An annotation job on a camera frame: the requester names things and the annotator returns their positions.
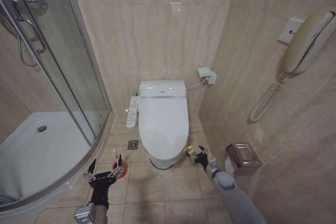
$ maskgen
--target toilet base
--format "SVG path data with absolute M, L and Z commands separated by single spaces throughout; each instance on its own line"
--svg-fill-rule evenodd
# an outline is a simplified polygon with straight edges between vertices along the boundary
M 177 161 L 180 160 L 180 158 L 183 156 L 183 152 L 179 153 L 178 156 L 169 159 L 169 160 L 165 160 L 164 162 L 161 161 L 160 159 L 157 159 L 155 157 L 153 157 L 151 154 L 147 153 L 149 160 L 151 161 L 152 165 L 160 170 L 167 170 L 169 168 L 171 168 Z
M 151 159 L 149 159 L 151 164 L 156 168 L 156 169 L 159 169 L 159 170 L 168 170 L 169 168 L 171 168 L 174 164 L 172 164 L 171 166 L 167 167 L 167 168 L 160 168 L 160 167 L 157 167 L 156 165 L 154 165 L 154 163 L 152 162 Z

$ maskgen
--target toilet paper holder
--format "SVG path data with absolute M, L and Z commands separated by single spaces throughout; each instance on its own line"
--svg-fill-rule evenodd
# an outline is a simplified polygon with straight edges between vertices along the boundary
M 250 143 L 232 143 L 225 150 L 235 174 L 249 175 L 263 165 Z

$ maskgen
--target white toilet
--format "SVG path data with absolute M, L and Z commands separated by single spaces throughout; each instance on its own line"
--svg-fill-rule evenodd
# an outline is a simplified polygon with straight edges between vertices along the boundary
M 142 81 L 139 87 L 139 132 L 152 164 L 168 169 L 183 155 L 189 133 L 183 81 Z

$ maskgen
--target floor tile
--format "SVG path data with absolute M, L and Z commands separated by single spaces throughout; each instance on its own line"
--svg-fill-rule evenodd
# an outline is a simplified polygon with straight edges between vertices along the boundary
M 6 222 L 0 222 L 1 224 L 34 224 L 39 214 L 22 217 L 16 220 L 9 220 Z
M 132 134 L 132 133 L 139 132 L 138 125 L 136 125 L 133 128 L 127 128 L 126 120 L 127 120 L 127 117 L 114 118 L 111 134 L 112 135 L 122 135 L 122 134 Z
M 203 132 L 189 133 L 188 140 L 190 145 L 194 147 L 195 154 L 201 152 L 201 149 L 199 148 L 200 145 L 208 149 L 209 157 L 212 156 L 208 141 L 206 140 L 205 134 Z
M 110 136 L 99 163 L 113 163 L 115 161 L 113 153 L 114 148 L 117 150 L 118 155 L 121 154 L 123 160 L 130 163 L 132 150 L 127 149 L 129 140 L 140 140 L 140 136 L 138 133 Z
M 201 199 L 195 164 L 180 160 L 164 171 L 165 200 Z
M 207 223 L 207 216 L 202 199 L 169 201 L 165 203 L 165 209 L 166 224 Z
M 215 188 L 214 182 L 211 180 L 209 174 L 204 171 L 202 165 L 196 164 L 196 172 L 201 187 L 203 199 L 219 198 L 220 196 Z
M 111 170 L 112 164 L 99 164 L 96 173 L 107 172 Z M 123 204 L 126 201 L 127 185 L 129 179 L 129 171 L 125 177 L 118 179 L 109 188 L 109 204 Z M 90 193 L 87 198 L 87 202 L 91 200 L 93 189 L 90 189 Z
M 139 141 L 138 149 L 132 151 L 131 162 L 150 162 L 145 147 L 142 145 L 141 141 Z
M 164 224 L 164 202 L 126 204 L 123 224 Z
M 125 204 L 110 205 L 107 211 L 108 224 L 122 224 Z
M 189 115 L 189 132 L 203 132 L 198 115 Z
M 48 208 L 41 212 L 36 224 L 71 224 L 76 223 L 76 207 Z
M 126 203 L 164 201 L 164 172 L 149 162 L 131 163 Z
M 50 208 L 55 207 L 77 207 L 84 205 L 90 191 L 89 183 L 83 178 L 79 185 L 74 188 L 63 199 L 53 204 Z
M 204 205 L 208 216 L 209 224 L 232 224 L 222 199 L 204 199 Z

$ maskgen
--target floor drain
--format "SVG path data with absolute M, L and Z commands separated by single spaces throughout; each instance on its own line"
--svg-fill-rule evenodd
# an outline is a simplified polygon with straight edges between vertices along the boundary
M 128 141 L 128 150 L 137 150 L 138 149 L 138 141 L 139 140 L 131 140 Z
M 47 128 L 47 126 L 42 125 L 42 126 L 40 126 L 39 128 L 37 128 L 37 131 L 38 131 L 38 132 L 42 132 L 42 131 L 45 131 L 46 128 Z

